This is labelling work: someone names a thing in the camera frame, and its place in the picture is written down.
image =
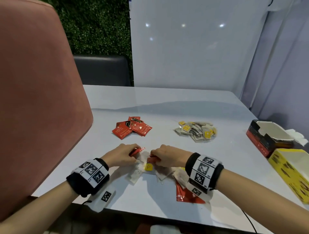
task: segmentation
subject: black chair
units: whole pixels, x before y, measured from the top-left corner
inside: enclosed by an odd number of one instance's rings
[[[131,86],[128,62],[118,55],[74,55],[84,85]]]

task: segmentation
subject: artificial grass wall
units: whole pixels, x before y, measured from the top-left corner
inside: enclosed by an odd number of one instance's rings
[[[43,0],[61,20],[73,54],[123,55],[133,84],[128,0]]]

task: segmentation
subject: white wall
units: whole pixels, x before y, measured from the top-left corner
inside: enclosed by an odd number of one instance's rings
[[[241,100],[249,107],[283,18],[271,12],[261,34]],[[274,51],[252,112],[309,139],[309,1],[294,5]]]
[[[134,85],[241,94],[270,0],[132,0]]]

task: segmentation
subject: pile of red sachets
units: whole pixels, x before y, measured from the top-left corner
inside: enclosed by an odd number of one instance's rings
[[[116,128],[112,132],[120,139],[123,139],[132,132],[136,132],[140,136],[146,136],[150,129],[152,127],[145,124],[140,117],[133,116],[129,117],[128,121],[116,123]]]

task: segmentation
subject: table surface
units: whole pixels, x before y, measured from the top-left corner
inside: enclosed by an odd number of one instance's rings
[[[246,136],[255,116],[231,92],[84,85],[94,122],[88,133],[47,177],[33,196],[41,196],[65,181],[72,169],[89,158],[100,157],[120,143],[137,143],[146,151],[168,144],[199,152],[222,161],[225,168],[245,176],[303,207],[293,192]],[[140,116],[152,130],[141,137],[131,134],[120,140],[112,134],[116,122]],[[218,130],[208,143],[195,143],[178,136],[173,129],[179,121],[211,121]],[[231,200],[219,191],[210,203],[191,204],[176,201],[175,182],[171,178],[157,182],[156,176],[143,174],[133,186],[120,170],[111,168],[111,184],[116,195],[107,208],[137,214],[169,218],[253,232],[247,218]],[[78,197],[81,204],[86,198]],[[251,218],[258,233],[271,233]]]

